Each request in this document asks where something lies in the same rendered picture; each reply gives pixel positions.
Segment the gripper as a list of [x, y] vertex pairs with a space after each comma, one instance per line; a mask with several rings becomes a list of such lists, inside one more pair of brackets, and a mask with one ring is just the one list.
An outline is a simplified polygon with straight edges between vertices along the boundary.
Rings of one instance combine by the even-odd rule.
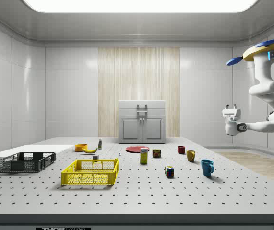
[[241, 110], [237, 108], [236, 104], [233, 104], [233, 108], [229, 108], [227, 104], [225, 109], [222, 110], [222, 114], [226, 121], [237, 121], [241, 118]]

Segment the yellow mug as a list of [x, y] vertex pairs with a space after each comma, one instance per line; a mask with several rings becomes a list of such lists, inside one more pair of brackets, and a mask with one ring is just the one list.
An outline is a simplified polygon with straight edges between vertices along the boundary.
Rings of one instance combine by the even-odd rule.
[[186, 151], [186, 156], [189, 162], [194, 162], [195, 155], [196, 155], [196, 152], [193, 149], [192, 150], [188, 149]]

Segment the blue mug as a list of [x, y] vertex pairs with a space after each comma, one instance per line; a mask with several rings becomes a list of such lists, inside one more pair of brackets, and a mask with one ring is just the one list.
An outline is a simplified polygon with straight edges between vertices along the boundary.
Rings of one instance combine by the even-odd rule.
[[203, 175], [206, 177], [211, 177], [211, 174], [214, 172], [214, 163], [211, 160], [202, 159], [201, 166], [203, 170]]

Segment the drone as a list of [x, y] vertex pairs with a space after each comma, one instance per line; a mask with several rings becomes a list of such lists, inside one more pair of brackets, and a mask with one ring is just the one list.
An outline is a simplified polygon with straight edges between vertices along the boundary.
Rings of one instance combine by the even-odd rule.
[[243, 56], [235, 57], [229, 60], [226, 64], [228, 66], [231, 66], [231, 65], [237, 64], [241, 60], [254, 61], [254, 56], [258, 53], [263, 53], [263, 52], [268, 55], [269, 61], [274, 59], [274, 39], [266, 42], [258, 43], [254, 47], [247, 49], [243, 53]]

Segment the white cabinet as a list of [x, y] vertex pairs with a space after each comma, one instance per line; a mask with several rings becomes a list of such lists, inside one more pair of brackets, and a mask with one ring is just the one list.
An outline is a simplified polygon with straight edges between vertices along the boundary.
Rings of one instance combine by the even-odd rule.
[[119, 100], [119, 143], [165, 143], [165, 105], [164, 100]]

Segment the yellow box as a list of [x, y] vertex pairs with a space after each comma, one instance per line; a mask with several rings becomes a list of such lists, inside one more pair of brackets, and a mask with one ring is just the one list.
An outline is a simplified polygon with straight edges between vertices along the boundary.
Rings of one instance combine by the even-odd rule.
[[141, 164], [147, 164], [148, 151], [149, 151], [149, 149], [147, 147], [140, 148], [140, 163]]

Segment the red plate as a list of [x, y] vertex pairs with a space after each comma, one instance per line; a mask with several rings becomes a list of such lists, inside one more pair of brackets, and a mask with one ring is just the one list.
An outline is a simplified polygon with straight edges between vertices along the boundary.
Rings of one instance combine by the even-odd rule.
[[141, 153], [141, 149], [149, 151], [150, 148], [147, 146], [128, 146], [125, 150], [129, 153]]

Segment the yellow basket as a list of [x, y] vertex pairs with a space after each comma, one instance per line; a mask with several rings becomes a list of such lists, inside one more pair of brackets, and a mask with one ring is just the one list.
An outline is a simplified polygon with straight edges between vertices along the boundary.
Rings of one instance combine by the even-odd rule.
[[61, 171], [62, 185], [113, 185], [119, 160], [75, 160]]

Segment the dark grey basket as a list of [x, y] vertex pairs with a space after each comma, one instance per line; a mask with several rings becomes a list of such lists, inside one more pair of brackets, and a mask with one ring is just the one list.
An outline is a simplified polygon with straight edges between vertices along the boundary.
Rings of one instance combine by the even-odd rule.
[[36, 173], [49, 166], [55, 160], [55, 152], [18, 152], [0, 159], [0, 173]]

